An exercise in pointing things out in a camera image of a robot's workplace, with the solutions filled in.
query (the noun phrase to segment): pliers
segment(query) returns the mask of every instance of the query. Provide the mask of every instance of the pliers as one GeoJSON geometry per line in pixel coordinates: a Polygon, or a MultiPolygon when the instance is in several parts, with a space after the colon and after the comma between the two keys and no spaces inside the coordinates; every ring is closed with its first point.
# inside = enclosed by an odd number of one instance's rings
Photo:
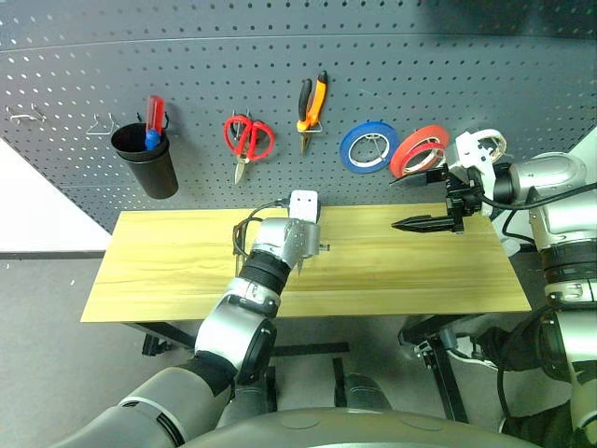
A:
{"type": "Polygon", "coordinates": [[[312,127],[319,123],[319,113],[321,106],[326,99],[327,90],[327,72],[323,70],[317,77],[315,84],[315,93],[311,100],[311,107],[307,111],[309,105],[309,97],[311,96],[312,82],[310,79],[302,80],[302,88],[300,90],[300,97],[298,98],[298,121],[297,131],[300,133],[300,154],[302,156],[307,152],[307,147],[311,141],[312,133],[320,133],[320,130],[312,131],[312,127]]]}

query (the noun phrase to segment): wooden tabletop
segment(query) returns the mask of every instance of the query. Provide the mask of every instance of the wooden tabletop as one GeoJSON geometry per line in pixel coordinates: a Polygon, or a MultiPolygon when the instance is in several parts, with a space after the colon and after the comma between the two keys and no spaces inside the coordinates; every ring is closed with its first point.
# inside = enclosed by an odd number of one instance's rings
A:
{"type": "MultiPolygon", "coordinates": [[[[232,225],[249,210],[122,212],[81,317],[83,322],[204,318],[234,276],[232,225]]],[[[445,214],[443,203],[324,207],[330,252],[292,272],[280,316],[414,315],[529,310],[484,217],[465,234],[390,227],[404,217],[445,214]]],[[[263,217],[285,216],[269,210],[263,217]]],[[[251,224],[247,250],[257,231],[251,224]]]]}

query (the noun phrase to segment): pegboard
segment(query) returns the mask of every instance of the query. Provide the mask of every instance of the pegboard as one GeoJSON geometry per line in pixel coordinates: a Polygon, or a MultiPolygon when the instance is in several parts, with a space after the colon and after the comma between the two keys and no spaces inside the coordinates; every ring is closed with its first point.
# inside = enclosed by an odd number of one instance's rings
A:
{"type": "Polygon", "coordinates": [[[16,125],[5,114],[1,131],[109,231],[120,210],[251,207],[298,188],[331,204],[443,201],[440,185],[390,186],[388,170],[343,167],[341,138],[368,119],[400,138],[430,122],[452,134],[494,127],[512,161],[568,150],[595,124],[590,2],[34,3],[0,4],[0,97],[48,119],[16,125]],[[300,81],[321,69],[324,132],[301,158],[300,81]],[[150,93],[166,99],[180,183],[161,201],[108,136],[85,134],[93,114],[136,121],[150,93]],[[222,126],[247,108],[276,146],[235,186],[222,126]]]}

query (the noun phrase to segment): red scissors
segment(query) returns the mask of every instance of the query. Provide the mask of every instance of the red scissors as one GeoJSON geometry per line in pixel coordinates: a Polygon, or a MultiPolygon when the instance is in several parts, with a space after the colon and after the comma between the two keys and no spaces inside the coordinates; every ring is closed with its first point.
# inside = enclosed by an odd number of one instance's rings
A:
{"type": "Polygon", "coordinates": [[[234,183],[238,184],[243,177],[244,166],[249,161],[258,161],[267,157],[273,150],[275,137],[271,127],[263,121],[256,121],[245,115],[234,115],[224,123],[226,144],[236,156],[234,183]]]}

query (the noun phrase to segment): black pen holder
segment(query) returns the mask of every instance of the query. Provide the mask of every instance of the black pen holder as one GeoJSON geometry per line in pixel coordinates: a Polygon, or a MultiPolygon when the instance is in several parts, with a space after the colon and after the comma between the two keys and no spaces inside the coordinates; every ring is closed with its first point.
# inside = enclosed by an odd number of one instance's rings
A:
{"type": "Polygon", "coordinates": [[[178,180],[170,158],[170,141],[165,131],[160,143],[146,149],[146,124],[134,123],[112,134],[112,146],[129,165],[148,196],[166,199],[178,191],[178,180]]]}

